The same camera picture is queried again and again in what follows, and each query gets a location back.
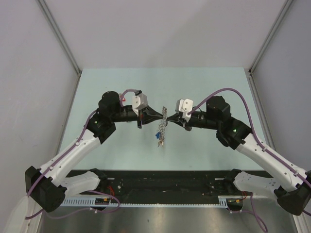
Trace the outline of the metal disc keyring organiser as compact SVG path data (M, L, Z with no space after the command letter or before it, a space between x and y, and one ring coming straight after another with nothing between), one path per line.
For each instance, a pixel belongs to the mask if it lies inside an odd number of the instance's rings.
M167 113L168 110L165 106L162 107L162 114L163 114L163 119L160 121L159 125L158 125L158 130L157 132L161 133L160 138L157 138L158 143L157 146L158 147L164 147L164 141L165 141L165 129L167 127Z

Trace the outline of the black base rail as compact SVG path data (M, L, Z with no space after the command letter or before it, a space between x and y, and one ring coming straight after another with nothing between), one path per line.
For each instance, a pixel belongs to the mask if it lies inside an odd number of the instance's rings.
M138 170L99 170L101 179L94 189L108 191L110 195L127 197L134 192L153 195L164 194L175 197L194 192L201 196L241 196L250 192L241 191L234 186L230 171L138 171Z

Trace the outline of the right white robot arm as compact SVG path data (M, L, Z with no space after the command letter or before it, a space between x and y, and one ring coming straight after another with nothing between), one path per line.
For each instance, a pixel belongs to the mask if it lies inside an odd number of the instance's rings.
M216 137L225 147L247 156L271 177L250 175L238 169L225 177L224 189L230 195L239 191L251 192L275 200L288 213L299 216L311 199L311 174L286 160L262 140L252 129L231 115L230 105L223 97L214 96L206 103L205 111L194 111L190 99L180 99L176 113L168 117L187 131L193 127L216 130Z

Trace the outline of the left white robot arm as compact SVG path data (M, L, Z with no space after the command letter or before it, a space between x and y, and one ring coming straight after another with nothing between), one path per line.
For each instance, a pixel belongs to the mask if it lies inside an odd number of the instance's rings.
M148 105L147 97L140 90L132 90L130 105L123 105L124 95L108 91L102 95L98 108L86 120L80 135L62 152L43 164L25 171L27 196L47 213L56 210L66 197L94 191L107 190L106 176L92 169L81 176L67 178L69 172L89 153L103 144L116 130L118 122L132 122L138 128L163 119L163 115Z

